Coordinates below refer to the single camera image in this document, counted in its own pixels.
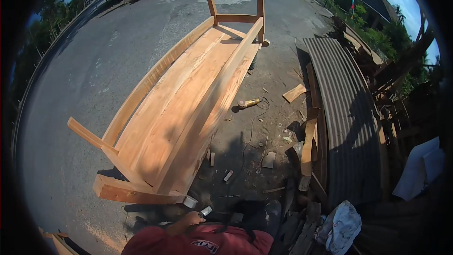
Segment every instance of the wooden bench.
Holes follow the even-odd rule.
[[[214,0],[207,2],[211,16],[143,77],[102,138],[69,118],[68,127],[101,149],[128,180],[97,174],[98,197],[139,204],[174,204],[188,197],[253,58],[269,45],[264,0],[257,0],[257,15],[217,14]],[[244,34],[222,22],[253,26]]]

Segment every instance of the power cord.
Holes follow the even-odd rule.
[[[260,97],[258,97],[258,98],[263,98],[263,100],[262,100],[261,102],[264,102],[265,104],[267,104],[267,107],[259,106],[259,104],[260,104],[261,102],[257,103],[257,106],[258,106],[260,109],[263,109],[263,110],[265,110],[265,111],[264,111],[263,113],[261,113],[261,114],[255,116],[255,117],[253,117],[253,119],[252,119],[252,127],[251,127],[251,129],[250,129],[250,140],[249,140],[249,142],[245,145],[244,150],[242,151],[242,165],[241,165],[241,170],[239,171],[239,173],[237,173],[237,174],[235,175],[235,177],[231,180],[231,182],[228,183],[228,190],[227,190],[227,193],[226,193],[226,196],[227,196],[226,199],[227,199],[227,200],[226,200],[226,204],[225,204],[226,208],[228,208],[228,201],[229,201],[229,198],[230,198],[230,188],[231,188],[232,184],[236,181],[236,179],[238,179],[239,176],[241,176],[242,170],[244,169],[244,165],[245,165],[245,162],[246,162],[246,157],[245,157],[246,148],[247,148],[247,146],[249,146],[250,143],[252,142],[252,137],[253,137],[253,122],[255,121],[255,119],[257,119],[258,117],[260,117],[260,116],[262,116],[263,114],[265,114],[266,112],[268,112],[268,111],[269,111],[269,108],[270,108],[270,103],[269,103],[269,100],[268,100],[268,99],[266,99],[266,98],[263,97],[263,96],[260,96]]]

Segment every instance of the sawdust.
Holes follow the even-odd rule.
[[[91,225],[90,223],[85,223],[85,227],[96,237],[97,240],[104,242],[104,244],[118,253],[121,253],[126,245],[127,241],[125,240],[124,236],[116,235],[115,239],[111,238],[107,235],[102,229],[95,225]]]

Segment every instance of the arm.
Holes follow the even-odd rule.
[[[184,218],[180,219],[176,223],[167,227],[168,235],[180,235],[183,234],[186,229],[191,225],[197,225],[201,222],[206,221],[205,218],[201,218],[198,216],[198,212],[193,211],[184,216]]]

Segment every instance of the roof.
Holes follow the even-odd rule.
[[[399,17],[396,14],[393,6],[388,0],[361,0],[366,3],[369,7],[373,8],[377,13],[381,14],[387,21],[399,21]]]
[[[350,53],[332,38],[304,38],[319,82],[328,139],[329,202],[379,201],[381,153],[371,94]]]

